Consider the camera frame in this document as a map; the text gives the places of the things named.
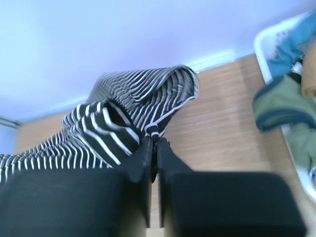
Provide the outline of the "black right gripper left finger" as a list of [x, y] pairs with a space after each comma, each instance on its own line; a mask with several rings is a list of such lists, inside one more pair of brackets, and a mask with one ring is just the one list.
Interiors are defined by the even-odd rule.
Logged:
[[0, 189], [3, 237], [144, 237], [151, 140], [115, 168], [20, 171]]

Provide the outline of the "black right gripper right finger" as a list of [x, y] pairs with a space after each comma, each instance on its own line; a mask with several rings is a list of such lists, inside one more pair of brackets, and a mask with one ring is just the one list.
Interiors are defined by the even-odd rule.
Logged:
[[157, 143], [160, 226], [167, 237], [304, 237], [290, 187], [272, 172], [195, 171]]

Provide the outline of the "black white striped tank top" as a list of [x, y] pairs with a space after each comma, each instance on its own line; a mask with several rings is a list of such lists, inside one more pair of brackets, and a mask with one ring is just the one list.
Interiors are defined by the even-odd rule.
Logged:
[[145, 137], [162, 137], [199, 88], [187, 66], [104, 73], [86, 102], [62, 117], [58, 133], [22, 153], [1, 155], [0, 183], [27, 170], [116, 167]]

